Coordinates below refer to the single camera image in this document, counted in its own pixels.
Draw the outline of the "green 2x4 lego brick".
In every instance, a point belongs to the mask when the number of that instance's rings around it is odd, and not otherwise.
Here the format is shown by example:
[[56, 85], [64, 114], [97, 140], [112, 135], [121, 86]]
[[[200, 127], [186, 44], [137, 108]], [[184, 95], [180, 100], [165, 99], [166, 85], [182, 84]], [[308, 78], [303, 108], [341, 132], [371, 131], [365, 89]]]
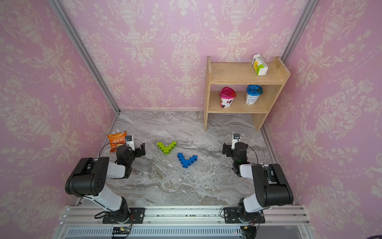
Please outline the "green 2x4 lego brick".
[[171, 151], [177, 146], [177, 142], [172, 141], [168, 146], [165, 146], [162, 142], [158, 142], [157, 146], [165, 155], [169, 155]]

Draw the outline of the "blue lego brick assembly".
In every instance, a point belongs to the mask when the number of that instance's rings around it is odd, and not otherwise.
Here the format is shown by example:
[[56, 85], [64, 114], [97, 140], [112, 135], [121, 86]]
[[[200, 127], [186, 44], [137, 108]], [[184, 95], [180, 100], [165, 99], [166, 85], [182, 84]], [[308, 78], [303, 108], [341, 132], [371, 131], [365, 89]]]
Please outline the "blue lego brick assembly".
[[193, 163], [197, 162], [198, 160], [198, 157], [196, 155], [193, 155], [189, 159], [186, 159], [182, 153], [178, 153], [177, 158], [183, 168], [188, 168], [189, 166], [191, 166]]

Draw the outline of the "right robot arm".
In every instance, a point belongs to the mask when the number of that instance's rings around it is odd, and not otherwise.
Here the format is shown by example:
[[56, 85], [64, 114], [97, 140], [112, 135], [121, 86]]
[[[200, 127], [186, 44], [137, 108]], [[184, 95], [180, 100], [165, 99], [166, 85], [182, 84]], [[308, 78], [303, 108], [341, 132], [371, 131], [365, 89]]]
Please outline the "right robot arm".
[[254, 193], [242, 198], [237, 205], [238, 218], [243, 222], [256, 220], [264, 209], [271, 206], [291, 205], [294, 202], [293, 192], [281, 166], [248, 162], [248, 147], [242, 142], [222, 146], [222, 154], [233, 160], [233, 172], [253, 180]]

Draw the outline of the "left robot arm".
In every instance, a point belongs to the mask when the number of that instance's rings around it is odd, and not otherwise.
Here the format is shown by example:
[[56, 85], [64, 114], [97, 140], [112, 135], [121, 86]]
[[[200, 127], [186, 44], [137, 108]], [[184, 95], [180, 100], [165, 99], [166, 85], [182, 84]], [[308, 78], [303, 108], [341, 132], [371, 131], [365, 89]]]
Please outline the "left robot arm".
[[116, 195], [106, 180], [129, 178], [134, 160], [145, 154], [145, 143], [135, 149], [123, 144], [116, 148], [114, 163], [109, 157], [82, 158], [67, 179], [65, 191], [101, 206], [103, 211], [96, 214], [95, 219], [102, 219], [103, 224], [142, 224], [145, 209], [130, 209], [126, 199]]

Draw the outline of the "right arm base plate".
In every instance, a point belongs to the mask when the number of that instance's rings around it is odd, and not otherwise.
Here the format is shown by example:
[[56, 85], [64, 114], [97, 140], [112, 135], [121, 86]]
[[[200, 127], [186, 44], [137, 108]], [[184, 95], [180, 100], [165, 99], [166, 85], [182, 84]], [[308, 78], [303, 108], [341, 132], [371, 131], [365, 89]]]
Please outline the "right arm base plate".
[[247, 213], [237, 207], [224, 207], [220, 216], [226, 224], [264, 224], [263, 212]]

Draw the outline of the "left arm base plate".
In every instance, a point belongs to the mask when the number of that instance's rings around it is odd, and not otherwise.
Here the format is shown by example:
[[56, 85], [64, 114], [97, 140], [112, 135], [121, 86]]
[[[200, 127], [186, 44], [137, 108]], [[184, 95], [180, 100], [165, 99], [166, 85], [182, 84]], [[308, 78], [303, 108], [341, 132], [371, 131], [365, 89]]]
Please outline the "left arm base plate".
[[105, 212], [102, 218], [103, 224], [142, 224], [145, 216], [145, 208], [130, 208], [127, 213]]

